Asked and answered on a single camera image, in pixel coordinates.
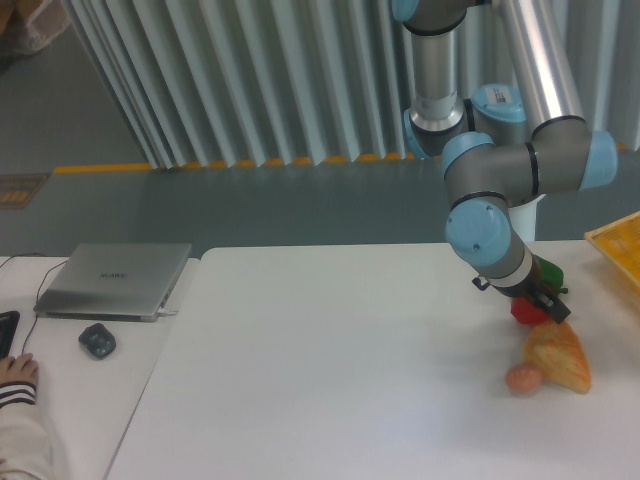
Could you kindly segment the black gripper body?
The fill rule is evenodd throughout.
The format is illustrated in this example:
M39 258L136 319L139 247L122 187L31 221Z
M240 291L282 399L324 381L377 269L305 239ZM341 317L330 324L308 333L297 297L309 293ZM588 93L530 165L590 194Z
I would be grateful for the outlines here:
M480 291L494 288L510 298L525 298L527 294L534 293L537 290L553 291L556 294L554 289L542 280L540 267L536 260L537 256L532 253L526 253L518 270L509 277L490 279L477 275L472 280L472 283Z

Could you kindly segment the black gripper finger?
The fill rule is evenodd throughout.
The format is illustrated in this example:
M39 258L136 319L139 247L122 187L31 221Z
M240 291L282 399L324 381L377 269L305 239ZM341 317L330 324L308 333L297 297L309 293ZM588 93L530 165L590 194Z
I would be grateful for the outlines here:
M562 324L571 315L569 307L553 291L537 290L527 294L525 298L556 324Z

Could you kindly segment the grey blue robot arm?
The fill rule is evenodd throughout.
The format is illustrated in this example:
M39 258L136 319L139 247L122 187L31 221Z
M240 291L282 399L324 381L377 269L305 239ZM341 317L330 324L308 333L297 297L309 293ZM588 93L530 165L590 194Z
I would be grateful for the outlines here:
M479 289L523 298L556 322L569 308L510 219L542 195L610 183L618 154L610 134L591 130L551 5L494 1L517 84L486 85L469 99L457 88L457 30L468 1L396 1L411 35L415 95L404 114L409 148L439 157L450 211L445 236L476 272Z

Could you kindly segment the cream striped sleeve forearm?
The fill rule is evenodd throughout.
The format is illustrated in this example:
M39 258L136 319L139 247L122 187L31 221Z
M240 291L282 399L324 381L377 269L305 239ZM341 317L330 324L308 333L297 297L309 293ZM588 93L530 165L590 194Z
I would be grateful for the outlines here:
M55 479L52 442L36 403L36 387L1 384L1 478Z

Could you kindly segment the person's hand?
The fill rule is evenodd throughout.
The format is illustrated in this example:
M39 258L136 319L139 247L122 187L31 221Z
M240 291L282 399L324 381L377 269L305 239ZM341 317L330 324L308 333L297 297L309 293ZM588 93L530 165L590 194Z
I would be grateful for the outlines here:
M8 356L0 361L0 384L14 383L38 386L39 363L31 353L17 357Z

